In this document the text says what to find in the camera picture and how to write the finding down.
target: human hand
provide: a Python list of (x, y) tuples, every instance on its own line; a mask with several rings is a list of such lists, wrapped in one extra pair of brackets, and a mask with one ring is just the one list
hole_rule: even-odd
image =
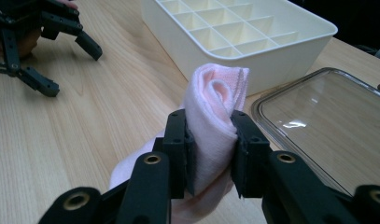
[[(78, 6), (69, 0), (56, 0), (63, 3), (68, 7), (78, 9)], [(24, 38), (18, 40), (18, 53), (20, 58), (23, 58), (30, 54), (30, 52), (37, 46), (37, 40), (41, 36), (41, 29), (34, 29), (27, 33)], [(4, 55), (3, 45), (0, 42), (0, 56)]]

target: fabric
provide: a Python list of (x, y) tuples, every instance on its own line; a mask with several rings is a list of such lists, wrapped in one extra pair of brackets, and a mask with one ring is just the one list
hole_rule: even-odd
[[(230, 162), (237, 139), (231, 122), (233, 110), (242, 110), (246, 99), (247, 68), (205, 64), (193, 74), (180, 108), (186, 109), (195, 140), (195, 195), (186, 192), (172, 200), (172, 223), (193, 223), (210, 214), (231, 190)], [(155, 137), (163, 137), (164, 131)], [(114, 169), (110, 187), (130, 178), (135, 160), (150, 152), (154, 139), (121, 161)]]

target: transparent lid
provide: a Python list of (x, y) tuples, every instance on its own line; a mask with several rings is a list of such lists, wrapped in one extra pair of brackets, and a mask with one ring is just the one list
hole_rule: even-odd
[(261, 97), (253, 119), (283, 150), (298, 153), (329, 187), (353, 195), (380, 185), (380, 92), (324, 68)]

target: robotic hand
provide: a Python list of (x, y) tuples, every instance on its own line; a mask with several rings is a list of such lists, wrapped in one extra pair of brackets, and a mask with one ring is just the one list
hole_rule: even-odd
[(4, 54), (0, 73), (17, 77), (46, 96), (58, 94), (58, 84), (32, 67), (21, 68), (17, 40), (40, 28), (41, 36), (51, 40), (60, 32), (75, 35), (76, 42), (97, 61), (103, 54), (102, 49), (82, 30), (76, 8), (74, 4), (64, 4), (63, 0), (0, 0), (0, 43)]

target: pink sock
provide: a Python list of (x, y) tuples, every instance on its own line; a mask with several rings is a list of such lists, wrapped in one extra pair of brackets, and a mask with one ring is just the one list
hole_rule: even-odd
[[(193, 74), (183, 104), (195, 140), (195, 196), (186, 192), (172, 200), (172, 223), (193, 223), (210, 214), (231, 190), (230, 162), (237, 139), (233, 110), (242, 110), (246, 98), (247, 68), (205, 64)], [(163, 137), (161, 131), (156, 137)], [(121, 161), (114, 169), (110, 188), (130, 178), (135, 160), (150, 152), (154, 139)]]

